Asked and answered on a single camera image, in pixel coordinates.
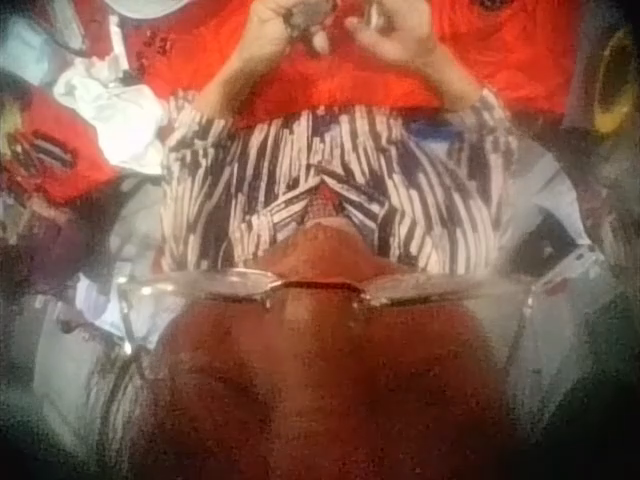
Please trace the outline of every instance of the yellow circular object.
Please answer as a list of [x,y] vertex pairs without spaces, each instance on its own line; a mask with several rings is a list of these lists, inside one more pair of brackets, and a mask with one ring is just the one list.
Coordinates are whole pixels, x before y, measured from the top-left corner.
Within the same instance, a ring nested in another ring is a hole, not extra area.
[[594,126],[601,134],[615,131],[633,111],[638,98],[637,65],[628,29],[618,31],[607,45],[598,69]]

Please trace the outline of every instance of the person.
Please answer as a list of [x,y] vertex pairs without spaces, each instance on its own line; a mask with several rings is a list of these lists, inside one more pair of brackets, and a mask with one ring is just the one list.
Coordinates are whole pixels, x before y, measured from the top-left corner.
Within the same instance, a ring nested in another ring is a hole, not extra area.
[[360,300],[381,278],[494,266],[517,156],[509,116],[437,40],[429,2],[380,0],[389,31],[345,27],[422,77],[452,134],[420,142],[402,112],[362,105],[234,128],[304,1],[255,0],[225,66],[171,100],[163,269],[220,272],[245,293],[257,272],[281,281],[262,301],[213,292],[169,324],[128,423],[128,475],[500,478],[515,435],[477,320],[455,303]]

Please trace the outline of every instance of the striped shirt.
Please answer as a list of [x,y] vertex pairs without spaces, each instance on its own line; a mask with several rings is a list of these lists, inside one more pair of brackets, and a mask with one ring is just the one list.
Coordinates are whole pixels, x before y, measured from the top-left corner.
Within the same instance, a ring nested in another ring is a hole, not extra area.
[[198,114],[192,98],[170,101],[164,270],[259,257],[303,224],[323,184],[377,255],[432,274],[492,266],[517,137],[489,90],[426,141],[386,109],[321,108],[234,129]]

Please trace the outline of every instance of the person's right hand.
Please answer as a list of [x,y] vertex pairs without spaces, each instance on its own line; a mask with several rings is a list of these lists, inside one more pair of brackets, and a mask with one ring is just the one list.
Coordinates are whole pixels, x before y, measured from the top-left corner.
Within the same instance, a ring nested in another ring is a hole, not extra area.
[[350,17],[345,26],[356,42],[392,65],[421,71],[438,42],[433,34],[428,0],[377,0],[390,22],[390,31],[380,33],[362,19]]

